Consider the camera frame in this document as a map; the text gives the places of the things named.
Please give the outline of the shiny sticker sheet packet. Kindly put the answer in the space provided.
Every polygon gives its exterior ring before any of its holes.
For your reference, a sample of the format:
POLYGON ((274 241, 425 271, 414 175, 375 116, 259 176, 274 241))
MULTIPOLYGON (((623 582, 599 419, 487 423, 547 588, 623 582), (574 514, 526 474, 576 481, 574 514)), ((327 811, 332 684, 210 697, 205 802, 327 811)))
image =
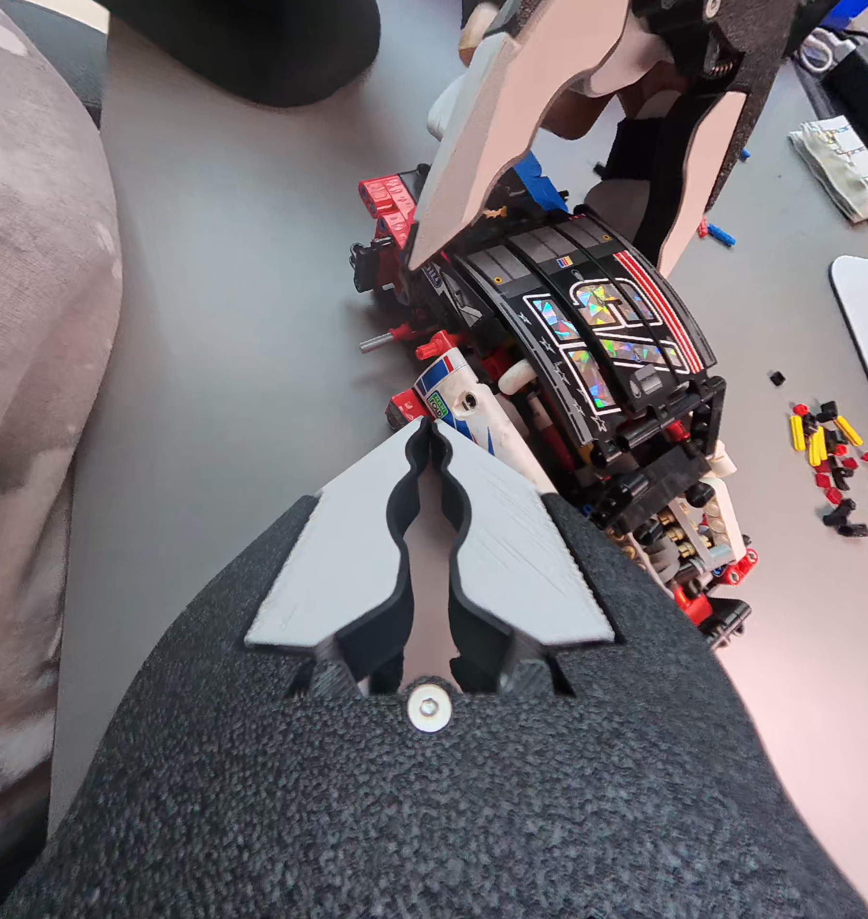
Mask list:
POLYGON ((868 221, 868 148, 844 116, 802 123, 793 150, 851 224, 868 221))

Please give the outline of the person's grey sweatshirt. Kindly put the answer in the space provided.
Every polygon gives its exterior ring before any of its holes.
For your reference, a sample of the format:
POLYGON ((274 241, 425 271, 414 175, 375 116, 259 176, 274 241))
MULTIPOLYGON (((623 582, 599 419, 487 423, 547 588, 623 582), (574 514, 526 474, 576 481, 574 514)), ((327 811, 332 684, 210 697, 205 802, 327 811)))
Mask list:
POLYGON ((0 6, 0 858, 46 819, 72 461, 121 268, 95 122, 0 6))

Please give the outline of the pile of yellow red pieces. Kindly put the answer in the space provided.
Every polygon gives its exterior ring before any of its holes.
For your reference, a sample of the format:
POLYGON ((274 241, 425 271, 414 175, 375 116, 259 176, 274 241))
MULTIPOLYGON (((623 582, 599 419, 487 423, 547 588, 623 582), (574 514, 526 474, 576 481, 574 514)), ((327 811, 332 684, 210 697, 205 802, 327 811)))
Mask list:
POLYGON ((812 516, 830 533, 868 540, 868 443, 838 401, 792 399, 788 443, 808 482, 812 516))

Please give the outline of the black power adapter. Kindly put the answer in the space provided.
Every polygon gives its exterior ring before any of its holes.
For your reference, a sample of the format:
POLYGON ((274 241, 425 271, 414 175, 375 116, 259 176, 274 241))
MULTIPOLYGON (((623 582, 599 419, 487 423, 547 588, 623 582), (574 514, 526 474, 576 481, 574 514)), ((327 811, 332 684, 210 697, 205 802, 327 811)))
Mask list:
POLYGON ((868 136, 868 43, 830 70, 822 86, 859 133, 868 136))

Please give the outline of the grey desk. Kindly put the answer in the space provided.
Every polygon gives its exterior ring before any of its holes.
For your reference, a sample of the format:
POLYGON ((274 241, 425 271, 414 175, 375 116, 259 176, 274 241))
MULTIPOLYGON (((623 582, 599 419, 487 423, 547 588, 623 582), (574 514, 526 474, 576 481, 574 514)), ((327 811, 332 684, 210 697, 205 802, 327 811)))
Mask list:
MULTIPOLYGON (((460 72, 460 2, 380 2, 360 83, 305 109, 247 105, 112 19, 101 139, 123 298, 78 452, 49 808, 54 831, 164 630, 302 494, 387 436, 408 354, 354 291, 370 234, 363 178, 436 148, 430 105, 460 72)), ((786 68, 713 210, 671 275, 728 383, 734 506, 760 564, 753 614, 721 662, 804 819, 868 902, 868 540, 812 516, 788 443, 792 399, 838 401, 868 443, 868 380, 831 289, 868 259, 790 148, 812 117, 786 68)))

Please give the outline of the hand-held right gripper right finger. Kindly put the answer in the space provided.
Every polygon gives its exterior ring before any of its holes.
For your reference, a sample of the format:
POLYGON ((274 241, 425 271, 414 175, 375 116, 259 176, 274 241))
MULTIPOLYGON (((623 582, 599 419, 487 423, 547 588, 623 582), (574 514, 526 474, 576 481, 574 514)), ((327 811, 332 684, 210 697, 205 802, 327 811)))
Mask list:
POLYGON ((615 629, 524 474, 437 421, 441 507, 456 531, 449 623, 451 674, 465 693, 508 685, 556 689, 559 651, 615 642, 615 629))

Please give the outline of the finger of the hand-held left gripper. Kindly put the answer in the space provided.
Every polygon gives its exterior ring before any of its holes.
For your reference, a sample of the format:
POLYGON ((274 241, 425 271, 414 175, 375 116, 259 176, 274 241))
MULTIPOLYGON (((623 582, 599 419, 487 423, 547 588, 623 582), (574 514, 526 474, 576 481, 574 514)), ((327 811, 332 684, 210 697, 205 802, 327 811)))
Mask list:
POLYGON ((663 119, 633 243, 664 277, 707 210, 746 100, 736 91, 686 94, 663 119))
POLYGON ((475 222, 522 159, 553 100, 619 43, 628 1, 506 2, 473 54, 417 203, 405 268, 418 269, 475 222))

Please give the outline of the black red toy brick car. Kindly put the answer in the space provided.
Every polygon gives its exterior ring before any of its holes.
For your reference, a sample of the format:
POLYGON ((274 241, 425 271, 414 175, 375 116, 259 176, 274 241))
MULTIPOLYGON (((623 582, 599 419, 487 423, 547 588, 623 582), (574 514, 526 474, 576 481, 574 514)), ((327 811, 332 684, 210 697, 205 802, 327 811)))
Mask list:
POLYGON ((386 408, 397 431, 451 425, 597 527, 702 632, 743 633, 747 603, 718 596, 758 563, 725 483, 726 383, 670 284, 533 155, 485 210, 417 270, 407 246, 430 166, 359 182, 372 241, 350 248, 358 292, 391 293, 406 319, 363 342, 401 342, 422 373, 386 408))

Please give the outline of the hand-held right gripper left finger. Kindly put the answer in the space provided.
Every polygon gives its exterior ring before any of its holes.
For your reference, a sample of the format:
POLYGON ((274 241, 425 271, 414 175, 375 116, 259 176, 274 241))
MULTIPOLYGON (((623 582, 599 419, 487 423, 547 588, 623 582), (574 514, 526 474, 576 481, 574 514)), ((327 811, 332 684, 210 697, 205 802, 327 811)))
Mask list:
POLYGON ((406 425, 331 479, 244 635, 247 650, 340 661, 372 695, 395 694, 415 599, 405 533, 432 425, 406 425))

